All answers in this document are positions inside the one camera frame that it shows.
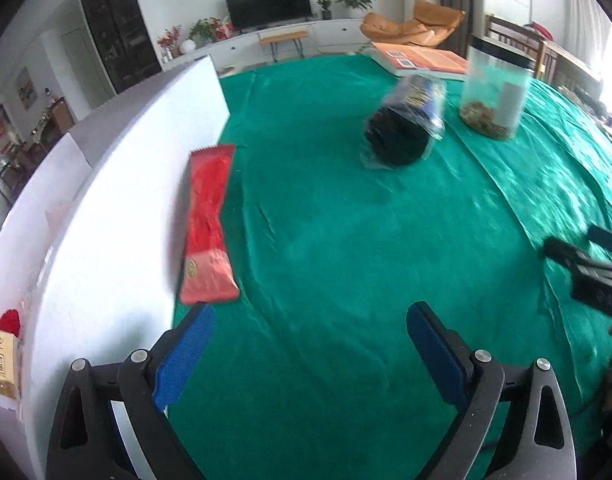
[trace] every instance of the white vase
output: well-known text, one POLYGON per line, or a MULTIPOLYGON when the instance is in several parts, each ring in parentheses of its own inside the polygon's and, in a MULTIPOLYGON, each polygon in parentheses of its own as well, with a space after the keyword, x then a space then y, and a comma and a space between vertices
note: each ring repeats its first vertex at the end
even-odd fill
POLYGON ((179 46, 179 50, 182 51, 182 54, 190 54, 195 48, 197 48, 197 44, 193 40, 185 40, 179 46))
POLYGON ((348 17, 352 20, 362 20, 368 11, 364 9, 353 9, 348 7, 348 17))

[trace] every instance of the jar label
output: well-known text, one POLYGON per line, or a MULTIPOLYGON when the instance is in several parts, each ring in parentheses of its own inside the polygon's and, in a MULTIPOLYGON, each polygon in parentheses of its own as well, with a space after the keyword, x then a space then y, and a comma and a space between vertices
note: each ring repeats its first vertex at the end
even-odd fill
POLYGON ((504 128, 514 128, 524 110, 527 93, 528 88, 524 86, 504 83, 493 114, 493 123, 504 128))

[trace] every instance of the television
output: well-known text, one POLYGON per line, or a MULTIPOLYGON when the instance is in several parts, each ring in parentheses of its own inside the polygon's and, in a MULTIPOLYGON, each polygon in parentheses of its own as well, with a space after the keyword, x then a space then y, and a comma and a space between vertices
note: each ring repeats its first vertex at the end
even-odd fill
POLYGON ((226 4, 238 30, 312 15, 310 0, 226 0, 226 4))

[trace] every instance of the white sticker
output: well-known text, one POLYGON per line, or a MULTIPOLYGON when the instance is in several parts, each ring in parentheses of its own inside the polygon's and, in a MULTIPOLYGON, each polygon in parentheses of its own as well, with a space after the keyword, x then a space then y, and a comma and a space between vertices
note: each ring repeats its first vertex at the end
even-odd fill
POLYGON ((524 86, 504 83, 493 114, 493 123, 504 128, 514 128, 524 110, 527 92, 528 88, 524 86))
POLYGON ((404 68, 416 68, 415 64, 409 59, 398 59, 397 62, 404 68))

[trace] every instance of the yellow box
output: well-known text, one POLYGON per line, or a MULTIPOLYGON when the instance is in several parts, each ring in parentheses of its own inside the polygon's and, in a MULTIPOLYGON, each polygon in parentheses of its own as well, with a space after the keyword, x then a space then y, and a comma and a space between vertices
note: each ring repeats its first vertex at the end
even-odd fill
POLYGON ((0 394, 17 398, 17 338, 0 331, 0 394))

